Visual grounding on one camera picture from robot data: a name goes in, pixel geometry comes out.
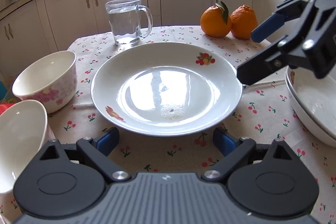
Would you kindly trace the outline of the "white plate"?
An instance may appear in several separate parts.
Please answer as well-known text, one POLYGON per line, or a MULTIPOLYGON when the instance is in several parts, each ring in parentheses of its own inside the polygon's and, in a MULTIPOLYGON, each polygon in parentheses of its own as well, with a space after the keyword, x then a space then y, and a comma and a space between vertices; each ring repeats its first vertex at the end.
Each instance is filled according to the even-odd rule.
POLYGON ((299 120, 317 139, 335 147, 335 79, 317 79, 307 69, 287 68, 285 83, 299 120))
POLYGON ((91 85, 95 108, 128 131, 182 136, 219 124, 238 106, 243 87, 220 55, 183 43, 152 43, 107 60, 91 85))

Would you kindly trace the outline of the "red gift box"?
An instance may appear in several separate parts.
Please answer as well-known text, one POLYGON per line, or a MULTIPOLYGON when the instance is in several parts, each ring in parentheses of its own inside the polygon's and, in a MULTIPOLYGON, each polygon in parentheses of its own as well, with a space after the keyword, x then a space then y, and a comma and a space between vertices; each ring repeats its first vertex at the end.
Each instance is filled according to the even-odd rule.
POLYGON ((5 95, 7 93, 7 90, 4 86, 3 83, 1 83, 1 88, 0 88, 0 96, 1 96, 1 104, 0 104, 0 114, 4 113, 7 109, 9 109, 11 106, 14 105, 13 102, 7 102, 5 100, 5 95))

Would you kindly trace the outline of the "orange with leaf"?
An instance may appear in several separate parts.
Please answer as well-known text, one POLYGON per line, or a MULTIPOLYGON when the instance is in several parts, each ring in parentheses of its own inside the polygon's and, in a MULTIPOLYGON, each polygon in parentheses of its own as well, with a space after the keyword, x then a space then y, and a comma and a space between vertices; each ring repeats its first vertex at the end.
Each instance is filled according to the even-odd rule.
POLYGON ((209 7, 201 16, 200 26, 202 31, 212 38, 227 36, 232 27, 228 7, 220 0, 209 7))

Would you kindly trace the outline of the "white kitchen cabinets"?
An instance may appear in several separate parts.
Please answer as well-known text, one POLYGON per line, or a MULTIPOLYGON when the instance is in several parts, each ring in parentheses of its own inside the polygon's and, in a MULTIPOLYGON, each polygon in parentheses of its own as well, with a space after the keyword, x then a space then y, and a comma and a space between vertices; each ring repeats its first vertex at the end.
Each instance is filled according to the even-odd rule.
MULTIPOLYGON (((1 11, 1 79, 9 83, 31 63, 66 50, 77 38, 110 31, 112 0, 20 0, 1 11)), ((142 0, 154 26, 197 25, 216 0, 142 0)), ((230 11, 248 5, 262 22, 284 0, 222 0, 230 11)))

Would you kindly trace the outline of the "cherry print tablecloth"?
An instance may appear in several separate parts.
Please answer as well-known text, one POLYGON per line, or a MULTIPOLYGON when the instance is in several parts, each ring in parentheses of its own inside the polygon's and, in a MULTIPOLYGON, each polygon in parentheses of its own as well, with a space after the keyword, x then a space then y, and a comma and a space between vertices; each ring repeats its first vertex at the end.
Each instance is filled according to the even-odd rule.
MULTIPOLYGON (((231 35, 224 39, 210 38, 198 26, 156 27, 145 39, 146 44, 154 42, 194 44, 221 55, 232 65, 240 64, 268 45, 238 40, 231 35)), ((51 129, 62 143, 74 143, 85 136, 94 138, 111 127, 96 111, 90 87, 98 68, 121 52, 111 33, 78 38, 69 49, 77 56, 77 91, 67 106, 49 116, 51 129)), ((258 143, 285 140, 318 182, 319 196, 313 217, 321 223, 335 223, 335 148, 320 142, 299 121, 290 105, 284 76, 285 72, 279 71, 255 86, 245 87, 236 111, 222 122, 221 128, 237 138, 248 136, 258 143)), ((131 173, 201 173, 222 155, 213 145, 211 130, 175 138, 121 131, 111 158, 131 173)))

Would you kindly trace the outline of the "white floral bowl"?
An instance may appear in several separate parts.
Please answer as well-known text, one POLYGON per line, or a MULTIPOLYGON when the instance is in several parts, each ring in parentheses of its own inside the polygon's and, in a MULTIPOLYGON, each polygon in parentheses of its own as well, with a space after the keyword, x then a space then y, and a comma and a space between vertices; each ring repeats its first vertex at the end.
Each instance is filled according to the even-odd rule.
POLYGON ((1 194, 10 193, 15 181, 44 143, 55 137, 42 103, 26 100, 1 114, 1 194))
POLYGON ((27 67, 14 81, 13 94, 42 103, 47 113, 63 108, 77 91, 76 54, 51 53, 27 67))

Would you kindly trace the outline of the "bumpy orange right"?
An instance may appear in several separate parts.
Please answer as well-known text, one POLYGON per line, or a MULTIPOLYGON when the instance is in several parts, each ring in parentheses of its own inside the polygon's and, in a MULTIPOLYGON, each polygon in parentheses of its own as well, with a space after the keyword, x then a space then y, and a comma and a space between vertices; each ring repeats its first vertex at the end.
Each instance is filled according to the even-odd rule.
POLYGON ((252 31, 258 26, 254 10, 247 5, 242 5, 233 11, 230 19, 231 34, 238 39, 250 39, 252 31))

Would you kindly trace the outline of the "glass mug with water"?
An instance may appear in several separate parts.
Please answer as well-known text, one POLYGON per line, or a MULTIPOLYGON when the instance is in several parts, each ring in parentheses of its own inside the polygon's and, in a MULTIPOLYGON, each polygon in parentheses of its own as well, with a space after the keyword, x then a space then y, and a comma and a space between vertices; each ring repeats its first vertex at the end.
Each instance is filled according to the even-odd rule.
POLYGON ((118 46, 136 45, 141 39, 147 38, 153 28, 153 17, 142 0, 113 0, 105 4, 114 42, 118 46), (147 16, 147 31, 141 31, 140 12, 147 16))

